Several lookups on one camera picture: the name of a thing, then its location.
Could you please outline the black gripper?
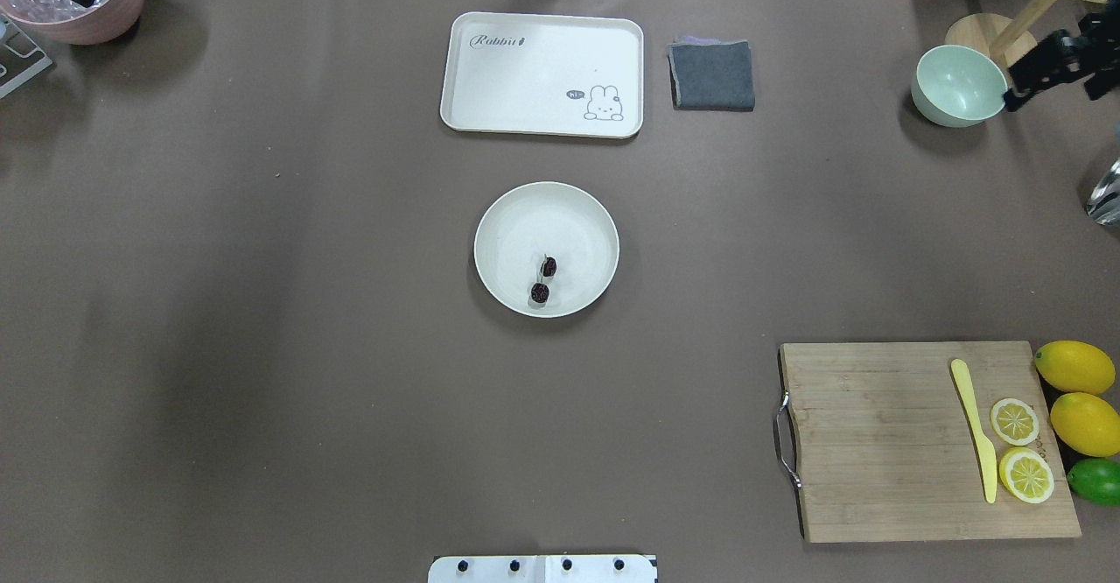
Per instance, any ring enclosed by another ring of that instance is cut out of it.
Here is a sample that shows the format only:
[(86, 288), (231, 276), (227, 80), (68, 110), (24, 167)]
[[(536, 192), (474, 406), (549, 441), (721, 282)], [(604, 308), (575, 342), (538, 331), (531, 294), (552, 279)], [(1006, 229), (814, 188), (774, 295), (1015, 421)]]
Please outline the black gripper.
[(1104, 97), (1119, 84), (1119, 12), (1110, 6), (1079, 22), (1081, 36), (1068, 30), (1049, 32), (1008, 67), (1011, 84), (1004, 93), (1004, 109), (1016, 112), (1032, 98), (1061, 84), (1084, 81), (1088, 98)]

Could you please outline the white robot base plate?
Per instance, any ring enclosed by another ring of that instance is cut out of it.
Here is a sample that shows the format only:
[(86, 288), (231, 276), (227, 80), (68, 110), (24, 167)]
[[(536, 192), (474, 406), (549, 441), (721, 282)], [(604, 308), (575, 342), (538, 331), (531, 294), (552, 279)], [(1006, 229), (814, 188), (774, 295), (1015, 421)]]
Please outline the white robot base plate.
[(536, 554), (444, 556), (428, 582), (657, 582), (655, 556), (643, 554)]

